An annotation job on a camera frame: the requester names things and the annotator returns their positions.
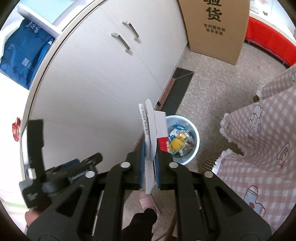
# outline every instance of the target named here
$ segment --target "cardboard box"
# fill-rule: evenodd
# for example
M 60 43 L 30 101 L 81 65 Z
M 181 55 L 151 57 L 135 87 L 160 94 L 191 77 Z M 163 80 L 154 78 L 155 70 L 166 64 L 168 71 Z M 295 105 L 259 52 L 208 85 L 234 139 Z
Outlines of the cardboard box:
M 250 0 L 179 0 L 190 50 L 235 65 L 246 36 Z

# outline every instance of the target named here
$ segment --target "red label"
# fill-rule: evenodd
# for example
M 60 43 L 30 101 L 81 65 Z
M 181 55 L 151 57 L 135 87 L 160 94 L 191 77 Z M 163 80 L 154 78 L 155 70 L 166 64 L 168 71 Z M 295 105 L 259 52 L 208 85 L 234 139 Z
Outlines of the red label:
M 170 146 L 168 143 L 168 137 L 161 137 L 161 138 L 158 138 L 157 140 L 159 143 L 160 150 L 170 153 Z

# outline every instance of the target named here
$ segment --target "silver screw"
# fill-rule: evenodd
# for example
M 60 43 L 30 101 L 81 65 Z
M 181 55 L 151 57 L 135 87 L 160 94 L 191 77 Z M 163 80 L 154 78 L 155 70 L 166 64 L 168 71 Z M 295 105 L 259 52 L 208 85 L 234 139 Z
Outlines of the silver screw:
M 95 176 L 95 172 L 93 172 L 93 171 L 88 171 L 88 172 L 85 174 L 85 176 L 88 177 L 88 178 L 92 178 L 92 177 Z
M 169 164 L 169 166 L 170 166 L 171 168 L 177 168 L 179 165 L 178 165 L 178 163 L 176 163 L 176 162 L 171 162 L 171 163 Z
M 127 161 L 124 161 L 123 163 L 120 164 L 121 167 L 123 168 L 128 168 L 131 164 Z
M 210 172 L 210 171 L 206 171 L 205 172 L 205 177 L 207 177 L 207 178 L 211 178 L 211 177 L 213 177 L 213 173 L 212 172 Z

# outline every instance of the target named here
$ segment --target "foot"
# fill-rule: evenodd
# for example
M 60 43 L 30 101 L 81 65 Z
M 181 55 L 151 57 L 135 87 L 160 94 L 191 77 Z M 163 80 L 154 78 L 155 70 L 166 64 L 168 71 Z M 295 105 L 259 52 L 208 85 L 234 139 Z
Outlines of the foot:
M 139 200 L 140 200 L 140 203 L 141 203 L 142 208 L 144 210 L 147 208 L 151 208 L 156 212 L 157 216 L 160 215 L 160 211 L 158 210 L 158 208 L 157 208 L 157 206 L 150 194 L 146 194 L 145 191 L 141 192 L 140 196 L 139 196 Z

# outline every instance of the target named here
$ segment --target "cabinet handle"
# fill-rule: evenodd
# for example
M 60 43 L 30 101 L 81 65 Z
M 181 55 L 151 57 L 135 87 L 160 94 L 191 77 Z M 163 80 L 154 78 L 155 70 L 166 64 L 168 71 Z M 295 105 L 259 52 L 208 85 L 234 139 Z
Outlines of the cabinet handle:
M 132 26 L 132 24 L 128 21 L 122 21 L 122 24 L 124 24 L 125 26 L 129 26 L 131 28 L 131 30 L 135 34 L 134 40 L 137 40 L 139 35 L 138 35 L 137 31 L 134 29 L 134 27 Z
M 128 46 L 128 44 L 123 40 L 123 38 L 119 34 L 111 33 L 111 36 L 114 37 L 114 38 L 119 39 L 120 42 L 123 43 L 123 45 L 126 47 L 126 52 L 128 52 L 130 50 L 130 47 Z

